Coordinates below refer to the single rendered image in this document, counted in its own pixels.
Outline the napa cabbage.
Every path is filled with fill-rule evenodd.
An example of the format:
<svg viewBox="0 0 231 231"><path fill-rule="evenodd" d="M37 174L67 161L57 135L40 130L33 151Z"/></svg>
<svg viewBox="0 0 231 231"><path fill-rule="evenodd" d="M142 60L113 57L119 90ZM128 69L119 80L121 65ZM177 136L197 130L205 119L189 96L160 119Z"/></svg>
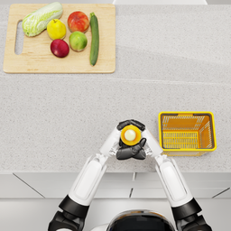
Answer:
<svg viewBox="0 0 231 231"><path fill-rule="evenodd" d="M59 2L50 3L27 14L23 18L23 32L28 37L34 37L47 28L47 24L52 19L60 19L63 13L62 4Z"/></svg>

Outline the yellow slatted basket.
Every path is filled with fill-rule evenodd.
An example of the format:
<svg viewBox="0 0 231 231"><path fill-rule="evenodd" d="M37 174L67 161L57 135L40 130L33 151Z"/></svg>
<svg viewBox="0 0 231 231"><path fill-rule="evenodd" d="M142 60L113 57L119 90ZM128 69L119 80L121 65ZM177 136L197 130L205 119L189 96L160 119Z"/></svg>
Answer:
<svg viewBox="0 0 231 231"><path fill-rule="evenodd" d="M201 156L217 148L211 112L160 112L159 143L168 156Z"/></svg>

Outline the yellow lemon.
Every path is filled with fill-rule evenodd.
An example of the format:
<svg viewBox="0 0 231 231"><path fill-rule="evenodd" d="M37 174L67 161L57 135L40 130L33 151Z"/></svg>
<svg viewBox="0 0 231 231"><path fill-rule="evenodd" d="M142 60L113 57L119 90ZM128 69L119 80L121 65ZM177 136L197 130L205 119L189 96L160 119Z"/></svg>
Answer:
<svg viewBox="0 0 231 231"><path fill-rule="evenodd" d="M60 19L52 19L49 21L47 33L52 40L64 39L66 32L66 25Z"/></svg>

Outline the green apple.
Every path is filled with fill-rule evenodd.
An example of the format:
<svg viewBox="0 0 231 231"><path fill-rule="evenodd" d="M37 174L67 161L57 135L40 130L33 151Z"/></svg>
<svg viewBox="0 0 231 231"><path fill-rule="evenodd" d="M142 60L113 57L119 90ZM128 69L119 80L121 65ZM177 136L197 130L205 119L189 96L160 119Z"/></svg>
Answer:
<svg viewBox="0 0 231 231"><path fill-rule="evenodd" d="M69 36L69 45L74 51L83 51L88 45L88 38L83 32L73 32Z"/></svg>

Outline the wooden cutting board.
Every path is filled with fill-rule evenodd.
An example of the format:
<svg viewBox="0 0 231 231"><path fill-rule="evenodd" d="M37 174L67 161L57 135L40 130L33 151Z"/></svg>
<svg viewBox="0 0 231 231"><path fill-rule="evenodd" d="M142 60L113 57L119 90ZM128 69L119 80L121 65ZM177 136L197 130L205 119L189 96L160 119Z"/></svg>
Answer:
<svg viewBox="0 0 231 231"><path fill-rule="evenodd" d="M50 50L51 39L46 32L23 37L22 53L15 53L18 23L41 4L13 4L9 8L3 71L6 73L112 73L116 69L116 7L112 4L65 4L61 20L77 10L95 14L99 25L97 64L89 62L90 48L70 51L65 58L55 57Z"/></svg>

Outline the dark red plum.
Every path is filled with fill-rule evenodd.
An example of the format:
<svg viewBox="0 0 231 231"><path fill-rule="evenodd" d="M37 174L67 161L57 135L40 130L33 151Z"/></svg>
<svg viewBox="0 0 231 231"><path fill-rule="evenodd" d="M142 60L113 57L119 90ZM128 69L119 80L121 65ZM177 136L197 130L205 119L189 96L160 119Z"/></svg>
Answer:
<svg viewBox="0 0 231 231"><path fill-rule="evenodd" d="M64 58L69 54L69 45L61 39L54 40L51 42L51 53L58 58Z"/></svg>

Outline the dark round robot body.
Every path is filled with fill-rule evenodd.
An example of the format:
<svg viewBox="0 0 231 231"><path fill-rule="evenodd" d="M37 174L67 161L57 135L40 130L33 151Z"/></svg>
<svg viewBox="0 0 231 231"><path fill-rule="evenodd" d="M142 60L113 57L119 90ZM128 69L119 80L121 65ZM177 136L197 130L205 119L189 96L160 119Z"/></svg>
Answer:
<svg viewBox="0 0 231 231"><path fill-rule="evenodd" d="M151 210L129 210L117 215L106 231L175 231L164 216Z"/></svg>

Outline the green cucumber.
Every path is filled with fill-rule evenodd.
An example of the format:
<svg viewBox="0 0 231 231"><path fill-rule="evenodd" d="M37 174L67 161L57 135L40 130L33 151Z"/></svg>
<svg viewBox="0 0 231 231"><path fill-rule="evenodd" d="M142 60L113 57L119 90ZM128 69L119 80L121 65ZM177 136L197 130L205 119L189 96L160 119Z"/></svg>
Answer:
<svg viewBox="0 0 231 231"><path fill-rule="evenodd" d="M98 19L94 13L90 14L90 28L91 28L91 48L89 61L92 66L97 63L98 52L99 52L99 28Z"/></svg>

